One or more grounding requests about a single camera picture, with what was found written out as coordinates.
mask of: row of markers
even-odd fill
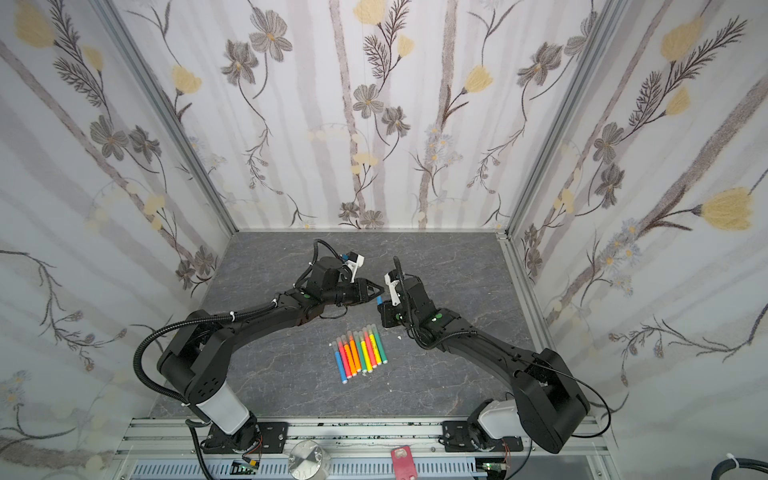
[[[373,324],[361,332],[348,331],[346,335],[337,336],[333,352],[341,383],[346,383],[362,371],[372,372],[377,366],[387,363],[382,339]]]

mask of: white cable tie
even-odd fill
[[[725,454],[725,456],[733,460],[733,463],[736,464],[736,468],[741,468],[741,465],[739,465],[739,461],[736,460],[736,457],[733,456],[733,453],[727,453]]]

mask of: floral wallpaper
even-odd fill
[[[603,2],[118,0],[241,229],[505,228]]]
[[[513,235],[622,478],[765,457],[767,22],[631,2]]]
[[[101,478],[229,235],[87,3],[0,11],[0,476]]]

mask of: silver round object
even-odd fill
[[[330,455],[312,440],[296,445],[288,456],[288,471],[296,480],[325,480],[330,465]]]

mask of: table surface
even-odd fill
[[[397,255],[406,273],[422,278],[437,307],[515,346],[532,349],[509,272],[493,233],[238,233],[227,248],[203,302],[208,313],[243,310],[290,288],[322,238],[339,253],[365,257],[358,275],[383,285]],[[320,256],[324,252],[320,246]],[[336,308],[326,308],[332,316]],[[342,385],[329,343],[347,330],[376,323],[389,357],[370,374]],[[469,415],[505,387],[469,361],[420,349],[399,326],[384,330],[376,302],[339,319],[314,319],[280,330],[235,352],[227,381],[256,416]],[[152,417],[187,416],[179,402],[160,397]]]

